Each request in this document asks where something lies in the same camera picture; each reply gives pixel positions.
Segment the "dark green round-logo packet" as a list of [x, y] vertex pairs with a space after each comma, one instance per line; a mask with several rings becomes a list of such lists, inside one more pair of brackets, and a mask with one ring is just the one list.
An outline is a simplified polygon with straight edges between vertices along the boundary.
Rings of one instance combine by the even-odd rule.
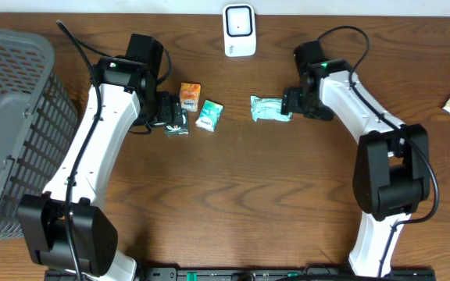
[[186, 110], [183, 110], [182, 111], [182, 123], [166, 126], [165, 135], [167, 135], [167, 136], [187, 135], [187, 134], [189, 134], [188, 127], [189, 127], [188, 114], [187, 114]]

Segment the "orange tissue pack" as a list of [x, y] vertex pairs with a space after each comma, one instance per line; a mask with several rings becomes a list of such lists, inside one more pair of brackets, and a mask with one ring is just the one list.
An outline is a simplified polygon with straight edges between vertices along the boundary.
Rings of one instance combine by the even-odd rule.
[[198, 111], [201, 88], [201, 84], [182, 83], [180, 85], [180, 102], [182, 109], [188, 112]]

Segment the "mint green pouch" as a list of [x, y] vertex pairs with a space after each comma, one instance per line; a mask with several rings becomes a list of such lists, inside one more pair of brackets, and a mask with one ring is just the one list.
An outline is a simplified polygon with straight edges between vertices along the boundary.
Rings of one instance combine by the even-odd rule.
[[252, 119], [257, 122], [259, 119], [276, 120], [289, 122], [291, 113], [284, 115], [281, 113], [282, 100], [280, 98], [260, 98], [255, 95], [250, 97]]

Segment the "green tissue pack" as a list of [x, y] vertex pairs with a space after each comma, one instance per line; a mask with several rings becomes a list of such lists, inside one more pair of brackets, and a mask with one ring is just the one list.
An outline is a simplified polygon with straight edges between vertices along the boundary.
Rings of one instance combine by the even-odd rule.
[[195, 125], [203, 130], [214, 132], [220, 120], [223, 106], [210, 100], [205, 100]]

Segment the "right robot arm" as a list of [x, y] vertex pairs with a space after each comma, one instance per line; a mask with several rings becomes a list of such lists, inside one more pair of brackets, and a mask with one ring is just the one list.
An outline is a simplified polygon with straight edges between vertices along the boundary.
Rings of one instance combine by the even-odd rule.
[[319, 41], [300, 44], [293, 56], [300, 84], [285, 88], [281, 112], [322, 121], [338, 117], [355, 139], [352, 188], [362, 216], [348, 263], [357, 276], [388, 276], [402, 228], [430, 194], [422, 160], [428, 154], [427, 132], [391, 115], [352, 66], [328, 59]]

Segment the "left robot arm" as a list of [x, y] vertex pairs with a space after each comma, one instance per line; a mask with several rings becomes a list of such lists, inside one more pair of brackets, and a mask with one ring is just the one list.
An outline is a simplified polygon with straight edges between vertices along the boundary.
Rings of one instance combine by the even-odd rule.
[[137, 262], [118, 250], [118, 232], [103, 212], [106, 190], [125, 136], [183, 122], [180, 99], [157, 87], [168, 51], [132, 34], [125, 55], [91, 67], [87, 109], [66, 157], [40, 195], [17, 209], [33, 263], [72, 272], [76, 280], [134, 280]]

